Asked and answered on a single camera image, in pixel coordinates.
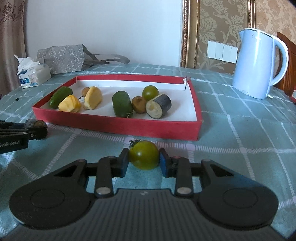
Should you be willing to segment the eggplant piece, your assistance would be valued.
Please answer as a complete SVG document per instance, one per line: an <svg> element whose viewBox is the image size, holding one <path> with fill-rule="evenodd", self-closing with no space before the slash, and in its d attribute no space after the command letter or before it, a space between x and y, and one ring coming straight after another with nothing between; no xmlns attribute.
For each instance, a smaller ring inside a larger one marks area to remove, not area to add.
<svg viewBox="0 0 296 241"><path fill-rule="evenodd" d="M24 123L24 128L47 128L47 124L43 120L28 119Z"/></svg>
<svg viewBox="0 0 296 241"><path fill-rule="evenodd" d="M166 94L160 94L149 100L145 109L151 118L160 119L171 109L171 99Z"/></svg>

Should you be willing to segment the green tomato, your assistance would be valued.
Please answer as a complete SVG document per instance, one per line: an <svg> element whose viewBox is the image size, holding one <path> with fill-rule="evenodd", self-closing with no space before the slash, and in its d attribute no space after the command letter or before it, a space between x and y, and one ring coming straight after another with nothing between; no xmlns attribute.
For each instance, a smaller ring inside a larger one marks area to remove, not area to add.
<svg viewBox="0 0 296 241"><path fill-rule="evenodd" d="M146 101L149 101L158 95L159 95L159 90L153 85L146 86L142 91L142 97Z"/></svg>
<svg viewBox="0 0 296 241"><path fill-rule="evenodd" d="M128 160L138 169L154 169L159 165L159 149L150 141L130 140Z"/></svg>

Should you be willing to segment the green cucumber piece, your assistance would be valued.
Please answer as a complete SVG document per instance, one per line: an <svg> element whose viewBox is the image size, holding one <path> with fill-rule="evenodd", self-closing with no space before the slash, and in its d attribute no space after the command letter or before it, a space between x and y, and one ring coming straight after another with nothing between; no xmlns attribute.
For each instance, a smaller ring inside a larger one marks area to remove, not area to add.
<svg viewBox="0 0 296 241"><path fill-rule="evenodd" d="M60 87L50 98L50 108L56 109L61 101L63 101L67 96L72 94L73 91L70 87Z"/></svg>
<svg viewBox="0 0 296 241"><path fill-rule="evenodd" d="M133 107L130 96L125 91L118 91L112 96L113 111L116 117L132 118Z"/></svg>

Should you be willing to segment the yellow ridged fruit piece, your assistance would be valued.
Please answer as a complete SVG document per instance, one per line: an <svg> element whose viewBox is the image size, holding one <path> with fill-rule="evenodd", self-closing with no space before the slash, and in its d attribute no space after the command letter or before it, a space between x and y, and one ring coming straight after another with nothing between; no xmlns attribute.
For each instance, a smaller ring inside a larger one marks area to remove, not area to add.
<svg viewBox="0 0 296 241"><path fill-rule="evenodd" d="M58 105L60 111L77 113L81 108L81 102L74 95L67 96L63 101Z"/></svg>

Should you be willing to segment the small brown longan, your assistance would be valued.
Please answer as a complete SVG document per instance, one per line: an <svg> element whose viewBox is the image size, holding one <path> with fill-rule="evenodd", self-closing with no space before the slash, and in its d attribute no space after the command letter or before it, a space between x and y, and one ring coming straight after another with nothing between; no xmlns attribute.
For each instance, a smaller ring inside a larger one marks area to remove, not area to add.
<svg viewBox="0 0 296 241"><path fill-rule="evenodd" d="M89 91L89 89L90 89L89 87L85 87L85 88L83 88L83 90L82 90L82 92L81 92L83 97L86 96L86 94L87 94L87 92Z"/></svg>
<svg viewBox="0 0 296 241"><path fill-rule="evenodd" d="M146 104L147 104L147 101L142 96L135 96L132 99L132 107L136 113L145 113Z"/></svg>

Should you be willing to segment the yellow wedge fruit piece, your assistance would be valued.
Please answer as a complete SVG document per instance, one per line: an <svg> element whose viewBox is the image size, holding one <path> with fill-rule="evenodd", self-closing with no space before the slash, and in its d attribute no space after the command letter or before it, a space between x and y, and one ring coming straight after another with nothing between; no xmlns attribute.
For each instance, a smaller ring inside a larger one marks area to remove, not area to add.
<svg viewBox="0 0 296 241"><path fill-rule="evenodd" d="M95 109L102 102L102 92L98 87L92 86L86 93L84 109Z"/></svg>

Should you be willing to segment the tissue pack with cat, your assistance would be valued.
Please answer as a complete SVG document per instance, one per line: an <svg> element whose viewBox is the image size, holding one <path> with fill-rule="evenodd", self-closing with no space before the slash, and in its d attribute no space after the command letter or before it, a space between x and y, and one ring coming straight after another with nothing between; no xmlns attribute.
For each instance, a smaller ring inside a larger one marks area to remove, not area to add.
<svg viewBox="0 0 296 241"><path fill-rule="evenodd" d="M40 86L51 78L50 68L47 64L34 61L31 57L19 58L18 78L22 89Z"/></svg>

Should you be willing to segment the grey patterned gift bag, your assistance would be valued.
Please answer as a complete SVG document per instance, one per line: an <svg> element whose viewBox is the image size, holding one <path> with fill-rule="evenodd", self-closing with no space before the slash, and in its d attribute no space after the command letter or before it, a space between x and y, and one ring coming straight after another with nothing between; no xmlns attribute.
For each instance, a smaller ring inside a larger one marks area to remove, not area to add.
<svg viewBox="0 0 296 241"><path fill-rule="evenodd" d="M93 65L107 65L111 62L130 63L130 59L122 55L93 54L83 44L39 49L37 60L43 60L51 74L79 72Z"/></svg>

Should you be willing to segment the pink curtain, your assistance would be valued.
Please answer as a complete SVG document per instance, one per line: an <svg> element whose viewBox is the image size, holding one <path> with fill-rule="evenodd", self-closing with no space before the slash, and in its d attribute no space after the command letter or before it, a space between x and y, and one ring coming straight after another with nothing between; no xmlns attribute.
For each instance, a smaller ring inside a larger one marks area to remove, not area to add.
<svg viewBox="0 0 296 241"><path fill-rule="evenodd" d="M20 86L15 56L26 56L24 9L25 1L1 1L1 96Z"/></svg>

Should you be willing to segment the light blue electric kettle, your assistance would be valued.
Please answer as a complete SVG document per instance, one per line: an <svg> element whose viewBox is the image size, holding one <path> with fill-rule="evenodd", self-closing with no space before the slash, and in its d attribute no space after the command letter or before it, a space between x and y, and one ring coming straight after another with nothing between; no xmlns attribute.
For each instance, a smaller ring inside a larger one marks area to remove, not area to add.
<svg viewBox="0 0 296 241"><path fill-rule="evenodd" d="M270 88L280 82L288 68L288 48L278 37L255 28L239 32L241 48L232 85L256 99L267 98ZM275 49L279 48L282 65L274 76Z"/></svg>

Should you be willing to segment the red box with label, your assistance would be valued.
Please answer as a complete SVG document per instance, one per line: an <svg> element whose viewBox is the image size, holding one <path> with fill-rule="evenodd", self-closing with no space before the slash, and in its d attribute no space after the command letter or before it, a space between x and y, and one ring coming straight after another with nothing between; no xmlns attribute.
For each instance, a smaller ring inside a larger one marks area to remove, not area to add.
<svg viewBox="0 0 296 241"><path fill-rule="evenodd" d="M292 95L290 96L290 100L296 104L296 87L294 88Z"/></svg>

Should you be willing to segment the white wall switch panel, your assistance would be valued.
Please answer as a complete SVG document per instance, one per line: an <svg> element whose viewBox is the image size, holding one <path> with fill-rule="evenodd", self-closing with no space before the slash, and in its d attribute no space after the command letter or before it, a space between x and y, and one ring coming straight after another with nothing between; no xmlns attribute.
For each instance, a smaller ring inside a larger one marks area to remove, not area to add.
<svg viewBox="0 0 296 241"><path fill-rule="evenodd" d="M236 64L238 48L219 42L208 41L206 57Z"/></svg>

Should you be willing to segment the gold picture frame moulding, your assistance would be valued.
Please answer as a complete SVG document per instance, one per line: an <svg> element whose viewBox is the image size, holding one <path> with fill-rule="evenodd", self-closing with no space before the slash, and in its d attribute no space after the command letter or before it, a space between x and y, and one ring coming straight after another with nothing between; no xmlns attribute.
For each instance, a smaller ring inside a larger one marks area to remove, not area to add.
<svg viewBox="0 0 296 241"><path fill-rule="evenodd" d="M239 31L255 27L255 1L182 1L180 66L234 72L235 64L207 57L208 41L239 48Z"/></svg>

